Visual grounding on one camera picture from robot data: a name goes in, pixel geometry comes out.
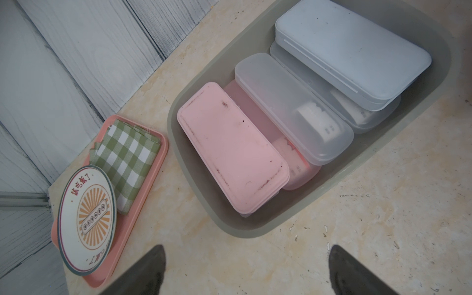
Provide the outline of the translucent pink pencil case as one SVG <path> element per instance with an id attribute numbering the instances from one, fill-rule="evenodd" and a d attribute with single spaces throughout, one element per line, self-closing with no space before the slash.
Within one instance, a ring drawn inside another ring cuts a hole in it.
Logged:
<path id="1" fill-rule="evenodd" d="M 290 179 L 283 187 L 292 191 L 310 181 L 321 169 L 320 166 L 309 163 L 278 127 L 264 114 L 254 101 L 232 80 L 224 91 L 236 102 L 245 115 L 267 138 L 272 146 L 286 160 L 290 169 Z"/>

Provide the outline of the clear pencil case with label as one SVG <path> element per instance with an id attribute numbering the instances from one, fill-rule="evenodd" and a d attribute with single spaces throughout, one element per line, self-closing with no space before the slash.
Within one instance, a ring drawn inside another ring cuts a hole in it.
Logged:
<path id="1" fill-rule="evenodd" d="M 270 55 L 258 53 L 240 61 L 235 77 L 310 163 L 326 165 L 353 142 L 352 128 Z"/>

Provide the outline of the opaque pink pencil case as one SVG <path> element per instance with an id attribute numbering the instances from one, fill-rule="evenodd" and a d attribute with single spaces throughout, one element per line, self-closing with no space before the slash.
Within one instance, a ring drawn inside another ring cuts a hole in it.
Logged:
<path id="1" fill-rule="evenodd" d="M 216 82 L 183 104 L 177 121 L 239 214 L 253 214 L 289 181 L 286 160 Z"/>

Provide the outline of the light blue pencil case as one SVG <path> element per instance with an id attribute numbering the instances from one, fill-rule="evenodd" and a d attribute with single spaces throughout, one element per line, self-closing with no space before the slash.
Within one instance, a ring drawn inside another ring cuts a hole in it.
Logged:
<path id="1" fill-rule="evenodd" d="M 332 1 L 300 1 L 275 22 L 276 43 L 369 111 L 381 111 L 432 63 L 431 55 Z"/>

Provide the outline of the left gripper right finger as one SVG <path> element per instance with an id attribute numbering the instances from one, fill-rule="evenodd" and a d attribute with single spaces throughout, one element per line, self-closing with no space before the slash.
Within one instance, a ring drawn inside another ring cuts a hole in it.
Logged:
<path id="1" fill-rule="evenodd" d="M 339 245 L 331 248 L 328 266 L 331 287 L 336 295 L 398 294 Z"/>

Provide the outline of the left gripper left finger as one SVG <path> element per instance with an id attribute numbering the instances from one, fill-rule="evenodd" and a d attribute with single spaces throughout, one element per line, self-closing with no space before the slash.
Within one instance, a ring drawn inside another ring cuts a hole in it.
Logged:
<path id="1" fill-rule="evenodd" d="M 151 248 L 101 295 L 158 295 L 164 281 L 167 259 L 163 245 Z"/>

